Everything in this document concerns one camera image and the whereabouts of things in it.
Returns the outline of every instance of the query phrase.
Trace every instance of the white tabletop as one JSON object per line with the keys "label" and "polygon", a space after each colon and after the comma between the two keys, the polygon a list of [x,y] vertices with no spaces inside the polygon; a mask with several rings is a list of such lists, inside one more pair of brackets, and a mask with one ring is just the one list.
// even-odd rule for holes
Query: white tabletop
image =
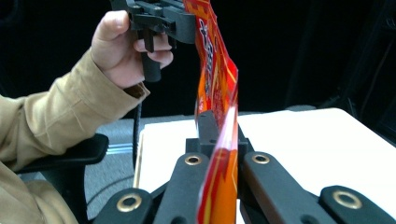
{"label": "white tabletop", "polygon": [[[351,188],[396,218],[396,148],[345,111],[279,111],[239,116],[238,123],[254,149],[276,157],[304,189]],[[193,120],[146,125],[138,187],[152,192],[167,182],[194,137]]]}

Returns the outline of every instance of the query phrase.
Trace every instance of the tan jacket sleeve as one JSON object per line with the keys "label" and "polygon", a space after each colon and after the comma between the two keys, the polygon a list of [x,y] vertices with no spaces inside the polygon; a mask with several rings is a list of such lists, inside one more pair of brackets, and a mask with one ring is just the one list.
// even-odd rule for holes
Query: tan jacket sleeve
{"label": "tan jacket sleeve", "polygon": [[142,83],[128,92],[102,74],[88,50],[48,92],[0,97],[0,161],[16,171],[37,158],[63,154],[149,95]]}

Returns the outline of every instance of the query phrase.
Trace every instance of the chair armrest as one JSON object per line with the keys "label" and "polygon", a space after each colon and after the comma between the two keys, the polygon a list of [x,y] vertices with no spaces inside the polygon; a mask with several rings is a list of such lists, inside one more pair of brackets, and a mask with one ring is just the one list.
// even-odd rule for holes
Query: chair armrest
{"label": "chair armrest", "polygon": [[95,164],[106,155],[108,144],[107,136],[96,133],[92,138],[70,147],[63,155],[47,156],[30,163],[19,170],[18,174]]}

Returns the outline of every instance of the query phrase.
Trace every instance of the human hand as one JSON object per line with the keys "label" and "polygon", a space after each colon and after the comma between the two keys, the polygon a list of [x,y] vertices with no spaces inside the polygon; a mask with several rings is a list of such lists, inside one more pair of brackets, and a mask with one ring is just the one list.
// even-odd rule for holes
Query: human hand
{"label": "human hand", "polygon": [[[92,38],[92,59],[114,84],[122,89],[142,82],[145,77],[140,52],[146,52],[143,39],[129,30],[126,11],[110,11],[96,27]],[[153,61],[164,68],[173,61],[172,48],[165,34],[154,36],[154,52],[148,52]]]}

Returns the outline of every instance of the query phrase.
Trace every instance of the beige jacket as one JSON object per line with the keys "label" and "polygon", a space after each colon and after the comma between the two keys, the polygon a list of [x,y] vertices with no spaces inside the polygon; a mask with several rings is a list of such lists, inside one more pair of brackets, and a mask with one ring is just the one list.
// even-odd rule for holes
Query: beige jacket
{"label": "beige jacket", "polygon": [[63,154],[149,95],[143,84],[126,92],[101,73],[88,50],[48,92],[18,99],[0,96],[1,224],[77,223],[52,185],[23,183],[13,171],[37,158]]}

